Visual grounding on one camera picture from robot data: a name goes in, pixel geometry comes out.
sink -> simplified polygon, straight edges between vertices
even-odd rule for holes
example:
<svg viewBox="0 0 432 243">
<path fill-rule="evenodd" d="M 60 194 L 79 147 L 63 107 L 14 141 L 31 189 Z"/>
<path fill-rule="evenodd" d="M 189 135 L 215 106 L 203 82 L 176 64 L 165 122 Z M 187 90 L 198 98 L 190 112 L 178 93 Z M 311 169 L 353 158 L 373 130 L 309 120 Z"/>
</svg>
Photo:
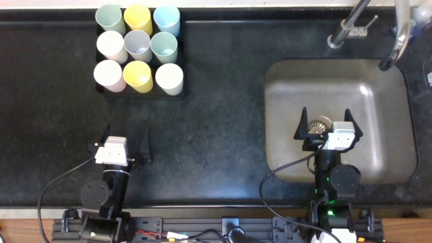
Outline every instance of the sink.
<svg viewBox="0 0 432 243">
<path fill-rule="evenodd" d="M 294 140 L 302 108 L 310 132 L 321 132 L 343 121 L 349 108 L 363 137 L 342 163 L 356 166 L 362 183 L 403 183 L 416 170 L 408 93 L 397 67 L 386 72 L 379 60 L 285 60 L 273 64 L 265 77 L 265 136 L 267 162 L 276 169 L 309 155 Z M 276 174 L 289 182 L 314 182 L 306 163 Z"/>
</svg>

wooden floor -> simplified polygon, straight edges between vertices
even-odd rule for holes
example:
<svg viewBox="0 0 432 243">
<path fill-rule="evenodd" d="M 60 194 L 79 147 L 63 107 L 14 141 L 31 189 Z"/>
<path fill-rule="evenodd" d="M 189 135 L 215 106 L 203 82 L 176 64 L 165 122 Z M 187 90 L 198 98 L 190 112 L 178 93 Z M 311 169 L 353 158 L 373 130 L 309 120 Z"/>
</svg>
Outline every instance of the wooden floor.
<svg viewBox="0 0 432 243">
<path fill-rule="evenodd" d="M 385 242 L 432 242 L 432 219 L 384 219 Z M 50 238 L 52 219 L 44 219 L 45 232 Z M 6 243 L 43 243 L 36 219 L 0 219 Z"/>
</svg>

black tray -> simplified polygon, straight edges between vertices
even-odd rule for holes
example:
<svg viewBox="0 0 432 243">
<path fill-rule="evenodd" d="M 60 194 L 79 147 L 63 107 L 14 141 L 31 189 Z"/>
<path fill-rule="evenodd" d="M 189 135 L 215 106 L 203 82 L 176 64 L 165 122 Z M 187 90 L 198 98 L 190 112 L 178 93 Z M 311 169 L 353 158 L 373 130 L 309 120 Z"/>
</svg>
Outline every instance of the black tray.
<svg viewBox="0 0 432 243">
<path fill-rule="evenodd" d="M 153 11 L 151 11 L 151 16 L 152 16 L 153 32 L 150 35 L 150 38 L 152 38 L 155 34 L 160 32 L 157 24 L 155 23 L 155 21 L 153 19 Z M 127 33 L 129 33 L 129 31 L 132 31 L 126 23 L 125 23 L 125 25 L 126 25 L 126 33 L 124 34 L 124 37 L 125 37 L 125 35 L 127 35 Z M 177 44 L 178 44 L 177 45 L 178 55 L 177 55 L 177 61 L 175 62 L 175 64 L 179 65 L 182 70 L 183 70 L 183 66 L 184 66 L 183 27 L 184 27 L 184 23 L 180 22 L 180 34 L 176 37 L 177 38 Z M 103 32 L 104 32 L 103 28 L 98 25 L 97 26 L 97 36 L 101 35 Z M 100 53 L 96 48 L 96 65 L 103 60 L 107 60 L 107 58 L 102 53 Z M 124 67 L 128 63 L 130 63 L 131 61 L 135 61 L 135 59 L 131 55 L 128 54 L 128 60 L 126 60 L 123 64 L 120 64 L 121 69 L 123 70 Z M 182 91 L 180 92 L 180 94 L 177 94 L 177 95 L 169 95 L 156 83 L 156 80 L 155 80 L 156 71 L 163 64 L 157 59 L 157 57 L 154 53 L 153 53 L 153 58 L 147 64 L 151 69 L 151 74 L 153 77 L 153 88 L 150 91 L 148 91 L 146 93 L 140 93 L 140 92 L 134 90 L 130 85 L 126 85 L 126 88 L 121 92 L 111 92 L 110 90 L 106 89 L 104 86 L 95 82 L 96 83 L 96 91 L 101 93 L 101 94 L 104 94 L 107 97 L 139 97 L 139 98 L 145 98 L 145 99 L 179 99 L 179 100 L 182 100 L 186 96 L 186 75 L 185 75 L 184 71 L 183 71 L 183 89 L 182 89 Z"/>
</svg>

cup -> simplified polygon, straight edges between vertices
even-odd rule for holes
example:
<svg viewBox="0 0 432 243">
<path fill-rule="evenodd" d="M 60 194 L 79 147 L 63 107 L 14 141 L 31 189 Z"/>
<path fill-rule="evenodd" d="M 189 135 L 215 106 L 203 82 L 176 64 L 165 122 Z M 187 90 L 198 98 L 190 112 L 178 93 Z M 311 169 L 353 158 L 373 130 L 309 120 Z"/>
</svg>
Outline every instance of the cup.
<svg viewBox="0 0 432 243">
<path fill-rule="evenodd" d="M 106 31 L 114 30 L 124 35 L 126 27 L 122 18 L 121 9 L 114 4 L 106 4 L 96 11 L 96 22 Z"/>
<path fill-rule="evenodd" d="M 116 31 L 110 30 L 102 33 L 97 39 L 96 47 L 108 59 L 120 64 L 128 59 L 128 52 L 124 49 L 123 36 Z"/>
<path fill-rule="evenodd" d="M 163 64 L 156 71 L 156 83 L 169 95 L 178 95 L 183 90 L 183 71 L 174 64 Z"/>
<path fill-rule="evenodd" d="M 151 35 L 151 14 L 147 6 L 143 4 L 131 5 L 124 12 L 124 20 L 132 30 L 142 30 Z"/>
<path fill-rule="evenodd" d="M 177 61 L 177 39 L 168 32 L 159 32 L 151 39 L 151 50 L 161 63 Z"/>
<path fill-rule="evenodd" d="M 131 61 L 124 67 L 123 78 L 132 88 L 145 93 L 153 88 L 153 78 L 149 65 L 143 61 Z"/>
<path fill-rule="evenodd" d="M 113 60 L 104 60 L 96 65 L 94 79 L 112 92 L 120 92 L 126 87 L 122 76 L 122 67 Z"/>
<path fill-rule="evenodd" d="M 142 30 L 133 30 L 124 37 L 124 48 L 137 61 L 149 62 L 153 57 L 150 37 Z"/>
<path fill-rule="evenodd" d="M 158 7 L 153 13 L 153 19 L 162 32 L 168 32 L 174 36 L 180 34 L 180 11 L 174 6 Z"/>
</svg>

faucet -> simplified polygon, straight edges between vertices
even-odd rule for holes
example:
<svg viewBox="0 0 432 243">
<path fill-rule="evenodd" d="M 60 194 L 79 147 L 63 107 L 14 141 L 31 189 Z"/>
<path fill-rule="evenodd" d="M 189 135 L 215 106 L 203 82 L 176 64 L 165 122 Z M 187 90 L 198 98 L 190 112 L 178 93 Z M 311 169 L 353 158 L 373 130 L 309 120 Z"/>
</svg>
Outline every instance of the faucet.
<svg viewBox="0 0 432 243">
<path fill-rule="evenodd" d="M 367 35 L 367 28 L 377 19 L 377 16 L 364 28 L 356 28 L 354 27 L 354 23 L 366 9 L 369 2 L 371 2 L 371 0 L 360 0 L 351 11 L 350 15 L 345 20 L 341 21 L 340 27 L 337 29 L 336 33 L 330 35 L 327 39 L 327 43 L 331 48 L 338 49 L 342 47 L 345 38 L 353 38 L 353 36 L 365 37 Z M 411 15 L 409 1 L 394 0 L 394 3 L 396 7 L 396 17 L 398 19 L 398 31 L 396 33 L 396 41 L 390 53 L 379 62 L 378 66 L 381 71 L 387 71 L 399 60 L 410 38 Z"/>
</svg>

